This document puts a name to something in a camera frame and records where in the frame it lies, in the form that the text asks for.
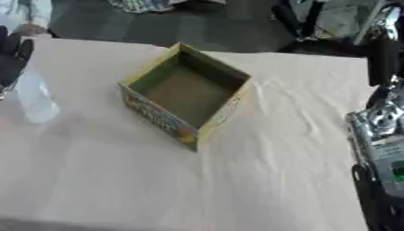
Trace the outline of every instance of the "floor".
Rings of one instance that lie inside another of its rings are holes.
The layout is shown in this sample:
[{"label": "floor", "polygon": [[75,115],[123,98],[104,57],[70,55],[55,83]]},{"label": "floor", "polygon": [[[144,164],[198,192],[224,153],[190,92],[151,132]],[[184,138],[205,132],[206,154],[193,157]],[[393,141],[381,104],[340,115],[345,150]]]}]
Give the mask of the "floor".
[{"label": "floor", "polygon": [[188,43],[205,51],[275,51],[291,41],[271,21],[276,0],[229,0],[226,7],[167,14],[128,14],[106,0],[53,0],[51,29],[72,39],[137,42],[168,47]]}]

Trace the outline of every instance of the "black glove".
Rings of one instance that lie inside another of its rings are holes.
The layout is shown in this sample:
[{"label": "black glove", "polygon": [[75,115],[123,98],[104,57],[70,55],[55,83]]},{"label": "black glove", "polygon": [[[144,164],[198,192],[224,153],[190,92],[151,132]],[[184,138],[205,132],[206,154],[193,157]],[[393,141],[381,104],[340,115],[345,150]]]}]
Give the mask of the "black glove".
[{"label": "black glove", "polygon": [[33,53],[33,40],[21,42],[19,33],[8,35],[0,26],[0,87],[10,87],[22,74]]},{"label": "black glove", "polygon": [[367,167],[353,166],[353,180],[370,231],[403,231],[404,199],[390,197]]}]

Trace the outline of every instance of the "silver metal part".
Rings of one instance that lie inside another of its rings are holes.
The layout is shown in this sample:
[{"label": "silver metal part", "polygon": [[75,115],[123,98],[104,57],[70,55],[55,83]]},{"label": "silver metal part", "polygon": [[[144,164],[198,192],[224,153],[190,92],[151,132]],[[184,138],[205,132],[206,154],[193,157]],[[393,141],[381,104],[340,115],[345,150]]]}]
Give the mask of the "silver metal part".
[{"label": "silver metal part", "polygon": [[374,107],[348,114],[349,140],[354,157],[369,166],[391,196],[404,198],[404,80],[393,77],[388,95]]}]

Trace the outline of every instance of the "hand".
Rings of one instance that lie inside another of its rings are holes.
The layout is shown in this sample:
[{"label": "hand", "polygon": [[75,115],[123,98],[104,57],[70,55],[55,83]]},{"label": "hand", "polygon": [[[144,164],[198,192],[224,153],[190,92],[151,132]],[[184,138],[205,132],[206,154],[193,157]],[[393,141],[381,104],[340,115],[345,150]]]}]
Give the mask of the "hand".
[{"label": "hand", "polygon": [[47,34],[48,30],[33,23],[21,24],[14,32],[20,33],[22,36],[31,37],[40,34]]},{"label": "hand", "polygon": [[0,88],[8,88],[21,76],[33,53],[33,40],[22,42],[19,33],[8,35],[0,26]]}]

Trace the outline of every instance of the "white sheet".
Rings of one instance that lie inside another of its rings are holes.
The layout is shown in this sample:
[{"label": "white sheet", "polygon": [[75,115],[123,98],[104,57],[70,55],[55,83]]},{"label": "white sheet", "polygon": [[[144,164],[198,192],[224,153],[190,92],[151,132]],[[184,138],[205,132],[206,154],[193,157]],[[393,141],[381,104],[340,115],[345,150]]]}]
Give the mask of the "white sheet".
[{"label": "white sheet", "polygon": [[366,230],[342,122],[371,93],[365,60],[212,53],[253,78],[194,153],[127,109],[115,85],[163,48],[36,46],[32,65],[62,114],[29,125],[0,103],[0,217],[115,231]]}]

